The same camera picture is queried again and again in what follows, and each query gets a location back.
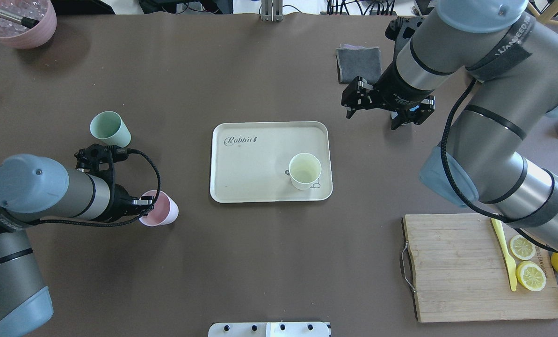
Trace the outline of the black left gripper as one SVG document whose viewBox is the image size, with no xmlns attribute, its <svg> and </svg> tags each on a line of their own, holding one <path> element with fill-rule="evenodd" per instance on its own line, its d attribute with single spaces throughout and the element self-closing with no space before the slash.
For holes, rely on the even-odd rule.
<svg viewBox="0 0 558 337">
<path fill-rule="evenodd" d="M 112 223 L 123 216 L 147 216 L 155 206 L 155 197 L 133 197 L 121 185 L 114 185 L 110 205 L 102 213 L 102 222 Z"/>
</svg>

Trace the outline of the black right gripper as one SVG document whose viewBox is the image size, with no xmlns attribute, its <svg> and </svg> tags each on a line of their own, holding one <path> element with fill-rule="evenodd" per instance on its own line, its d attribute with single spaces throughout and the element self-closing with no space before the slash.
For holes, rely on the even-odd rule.
<svg viewBox="0 0 558 337">
<path fill-rule="evenodd" d="M 356 76 L 343 90 L 341 105 L 346 108 L 347 119 L 351 119 L 358 110 L 409 110 L 419 105 L 413 114 L 391 115 L 391 130 L 396 130 L 409 123 L 424 123 L 435 110 L 435 105 L 420 102 L 435 89 L 434 87 L 421 90 L 409 85 L 397 71 L 396 62 L 392 62 L 374 85 L 368 83 L 365 78 Z"/>
</svg>

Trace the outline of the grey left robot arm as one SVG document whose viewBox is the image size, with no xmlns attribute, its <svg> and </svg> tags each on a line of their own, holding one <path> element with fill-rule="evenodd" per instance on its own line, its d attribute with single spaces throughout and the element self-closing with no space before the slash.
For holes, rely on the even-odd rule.
<svg viewBox="0 0 558 337">
<path fill-rule="evenodd" d="M 76 168 L 43 156 L 20 154 L 0 165 L 0 337 L 22 337 L 53 316 L 49 288 L 27 229 L 46 223 L 122 226 L 155 206 L 154 196 L 133 197 L 116 184 L 114 163 L 132 149 L 76 153 Z"/>
</svg>

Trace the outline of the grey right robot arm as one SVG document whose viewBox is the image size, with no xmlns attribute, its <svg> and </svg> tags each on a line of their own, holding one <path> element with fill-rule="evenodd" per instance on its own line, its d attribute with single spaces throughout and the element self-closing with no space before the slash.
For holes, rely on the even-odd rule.
<svg viewBox="0 0 558 337">
<path fill-rule="evenodd" d="M 558 34 L 526 0 L 439 0 L 376 83 L 356 77 L 341 104 L 422 123 L 422 100 L 463 67 L 481 81 L 420 180 L 459 207 L 491 205 L 508 226 L 558 251 L 558 176 L 517 152 L 542 117 L 558 117 Z"/>
</svg>

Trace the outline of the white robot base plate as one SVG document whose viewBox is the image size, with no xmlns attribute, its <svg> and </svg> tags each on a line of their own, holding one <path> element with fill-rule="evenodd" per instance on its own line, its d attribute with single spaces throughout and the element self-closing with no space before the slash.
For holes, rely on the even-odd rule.
<svg viewBox="0 0 558 337">
<path fill-rule="evenodd" d="M 209 337 L 330 337 L 332 329 L 325 322 L 218 322 L 212 324 Z"/>
</svg>

